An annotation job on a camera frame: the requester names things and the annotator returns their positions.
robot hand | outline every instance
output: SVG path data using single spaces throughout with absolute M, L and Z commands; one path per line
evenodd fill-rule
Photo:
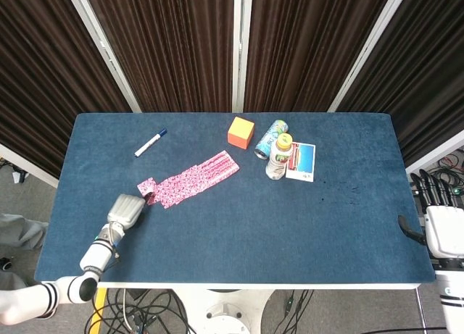
M 61 277 L 55 282 L 42 283 L 16 291 L 0 291 L 0 323 L 14 325 L 35 317 L 48 318 L 59 304 L 79 304 L 91 300 L 100 276 L 114 254 L 115 246 L 132 227 L 144 208 L 145 200 L 119 195 L 95 241 L 80 261 L 84 274 Z
M 426 234 L 412 231 L 403 216 L 398 223 L 403 233 L 427 245 L 434 265 L 447 329 L 451 334 L 464 333 L 464 211 L 450 185 L 420 170 L 411 174 L 419 191 Z

dark curtain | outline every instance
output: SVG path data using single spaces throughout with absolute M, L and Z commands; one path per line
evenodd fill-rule
M 59 177 L 76 115 L 129 112 L 70 0 L 0 0 L 0 143 Z
M 404 0 L 337 112 L 389 113 L 406 166 L 464 130 L 464 0 Z
M 387 0 L 253 0 L 244 110 L 326 112 Z
M 233 0 L 89 0 L 144 112 L 229 112 Z

blue table surface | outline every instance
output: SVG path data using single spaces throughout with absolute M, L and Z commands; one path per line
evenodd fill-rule
M 227 143 L 236 115 L 255 123 L 247 150 Z M 254 146 L 283 119 L 295 141 L 316 145 L 315 179 L 270 180 Z M 156 132 L 167 135 L 139 158 Z M 389 115 L 370 113 L 80 114 L 54 201 L 37 280 L 81 275 L 79 261 L 120 193 L 158 183 L 222 150 L 240 170 L 163 209 L 147 206 L 118 246 L 107 282 L 424 283 L 427 250 L 398 214 L 418 215 Z

orange cube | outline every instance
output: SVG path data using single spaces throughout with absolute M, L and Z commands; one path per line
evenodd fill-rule
M 227 133 L 227 142 L 242 149 L 247 149 L 254 131 L 254 123 L 235 117 Z

yellow bottle cap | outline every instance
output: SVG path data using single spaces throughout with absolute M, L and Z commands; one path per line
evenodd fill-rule
M 277 137 L 277 147 L 282 151 L 288 151 L 291 148 L 291 142 L 293 139 L 288 133 L 281 133 Z

